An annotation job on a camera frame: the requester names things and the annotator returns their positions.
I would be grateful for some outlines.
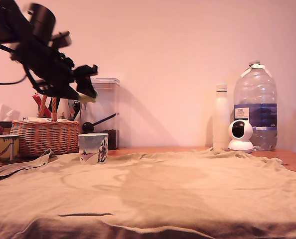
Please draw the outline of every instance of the basket handle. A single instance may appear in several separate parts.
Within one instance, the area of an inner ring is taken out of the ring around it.
[[[47,95],[43,95],[42,103],[40,104],[38,117],[44,116],[45,104]],[[52,121],[57,121],[57,108],[56,108],[56,97],[52,97]]]

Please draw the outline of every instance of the blue label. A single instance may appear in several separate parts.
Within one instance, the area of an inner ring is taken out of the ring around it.
[[[262,127],[260,130],[277,130],[277,104],[241,104],[234,109],[235,120],[249,120],[252,127]],[[238,114],[241,109],[245,112],[243,116]]]

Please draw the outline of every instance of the white bottle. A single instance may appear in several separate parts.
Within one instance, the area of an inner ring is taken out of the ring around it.
[[[230,110],[227,98],[227,84],[217,84],[216,100],[212,115],[212,145],[215,148],[229,148]]]

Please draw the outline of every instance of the white camera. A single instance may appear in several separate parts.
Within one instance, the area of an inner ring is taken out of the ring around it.
[[[229,126],[229,135],[232,138],[229,149],[251,153],[253,144],[249,141],[253,133],[248,120],[238,119]]]

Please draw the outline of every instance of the cup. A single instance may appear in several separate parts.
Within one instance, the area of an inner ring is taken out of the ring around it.
[[[13,163],[18,157],[19,135],[0,135],[0,163]]]
[[[87,133],[78,135],[79,158],[82,164],[102,164],[108,155],[108,134]]]

